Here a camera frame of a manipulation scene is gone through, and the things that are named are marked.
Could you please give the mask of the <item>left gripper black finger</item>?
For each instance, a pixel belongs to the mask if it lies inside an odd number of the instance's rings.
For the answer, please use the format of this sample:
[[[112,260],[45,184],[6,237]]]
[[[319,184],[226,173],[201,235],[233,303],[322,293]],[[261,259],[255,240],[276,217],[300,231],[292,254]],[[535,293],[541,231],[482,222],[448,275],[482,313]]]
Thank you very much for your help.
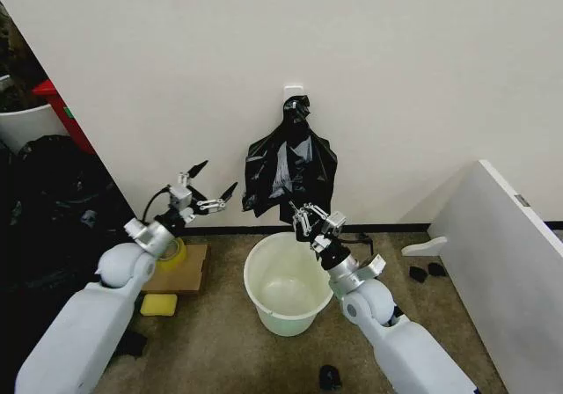
[[[235,192],[238,183],[234,182],[230,185],[227,190],[217,199],[206,199],[203,195],[197,194],[193,190],[194,200],[192,203],[192,208],[195,213],[217,213],[225,210],[226,203],[230,200]]]
[[[178,186],[191,190],[192,180],[202,171],[207,165],[208,160],[192,166],[188,171],[182,171],[178,176]]]

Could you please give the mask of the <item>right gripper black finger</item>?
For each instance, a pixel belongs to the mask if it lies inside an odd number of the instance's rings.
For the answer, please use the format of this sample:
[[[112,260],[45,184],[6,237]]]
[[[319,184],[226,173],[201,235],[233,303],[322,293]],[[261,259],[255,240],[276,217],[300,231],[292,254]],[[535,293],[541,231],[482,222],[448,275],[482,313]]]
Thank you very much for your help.
[[[328,217],[328,214],[318,205],[306,203],[304,211],[307,215],[307,236],[315,237],[322,231],[322,227]]]
[[[304,207],[298,207],[295,202],[289,201],[289,205],[293,210],[292,225],[297,241],[308,241],[311,233],[309,215]]]

